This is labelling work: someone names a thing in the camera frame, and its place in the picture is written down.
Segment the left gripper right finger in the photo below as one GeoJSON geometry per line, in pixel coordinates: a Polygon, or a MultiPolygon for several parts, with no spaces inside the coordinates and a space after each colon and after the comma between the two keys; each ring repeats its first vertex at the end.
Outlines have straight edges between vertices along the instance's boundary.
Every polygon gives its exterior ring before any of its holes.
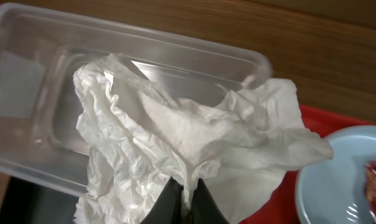
{"type": "Polygon", "coordinates": [[[203,179],[198,180],[193,194],[191,216],[192,224],[229,224],[218,209],[203,179]]]}

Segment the white napkin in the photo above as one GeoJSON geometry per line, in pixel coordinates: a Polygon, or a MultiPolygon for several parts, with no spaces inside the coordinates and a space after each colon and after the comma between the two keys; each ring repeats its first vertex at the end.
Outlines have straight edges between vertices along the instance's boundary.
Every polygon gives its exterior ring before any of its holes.
{"type": "Polygon", "coordinates": [[[288,79],[228,90],[206,106],[173,99],[111,54],[81,66],[73,83],[83,107],[76,128],[90,147],[75,223],[140,223],[170,179],[183,187],[184,215],[203,180],[226,220],[238,223],[288,171],[333,157],[327,140],[304,126],[288,79]]]}

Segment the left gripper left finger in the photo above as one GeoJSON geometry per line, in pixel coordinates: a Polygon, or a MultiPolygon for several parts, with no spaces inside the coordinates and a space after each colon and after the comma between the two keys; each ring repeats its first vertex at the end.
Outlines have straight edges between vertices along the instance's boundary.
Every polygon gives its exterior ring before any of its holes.
{"type": "Polygon", "coordinates": [[[154,206],[141,224],[179,224],[181,218],[181,186],[169,178],[154,206]]]}

